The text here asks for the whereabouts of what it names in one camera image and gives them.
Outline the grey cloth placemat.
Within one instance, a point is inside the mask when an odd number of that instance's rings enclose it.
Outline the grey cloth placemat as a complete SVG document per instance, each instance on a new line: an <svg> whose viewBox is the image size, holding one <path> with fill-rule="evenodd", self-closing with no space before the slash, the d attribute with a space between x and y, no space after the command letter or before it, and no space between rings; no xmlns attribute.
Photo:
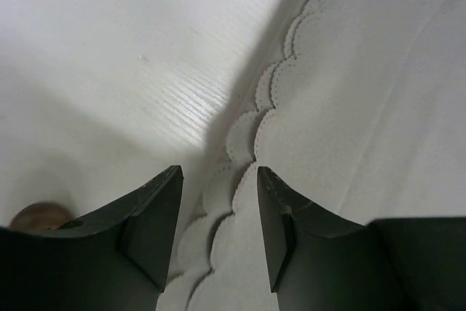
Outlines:
<svg viewBox="0 0 466 311"><path fill-rule="evenodd" d="M257 172L365 224L465 214L465 0L307 0L232 125L159 310L276 310Z"/></svg>

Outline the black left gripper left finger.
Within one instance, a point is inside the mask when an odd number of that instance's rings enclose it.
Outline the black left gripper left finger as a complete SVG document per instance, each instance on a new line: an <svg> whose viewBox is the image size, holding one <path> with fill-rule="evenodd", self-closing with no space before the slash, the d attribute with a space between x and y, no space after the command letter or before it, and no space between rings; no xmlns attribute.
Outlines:
<svg viewBox="0 0 466 311"><path fill-rule="evenodd" d="M3 310L154 310L167 284L182 195L172 165L57 229L1 229Z"/></svg>

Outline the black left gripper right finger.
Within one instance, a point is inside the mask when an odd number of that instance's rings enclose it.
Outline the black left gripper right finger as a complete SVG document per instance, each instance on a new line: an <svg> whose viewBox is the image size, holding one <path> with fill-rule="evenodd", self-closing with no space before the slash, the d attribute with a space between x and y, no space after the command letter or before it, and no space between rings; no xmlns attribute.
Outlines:
<svg viewBox="0 0 466 311"><path fill-rule="evenodd" d="M281 310L463 310L465 219L356 224L257 171L270 288Z"/></svg>

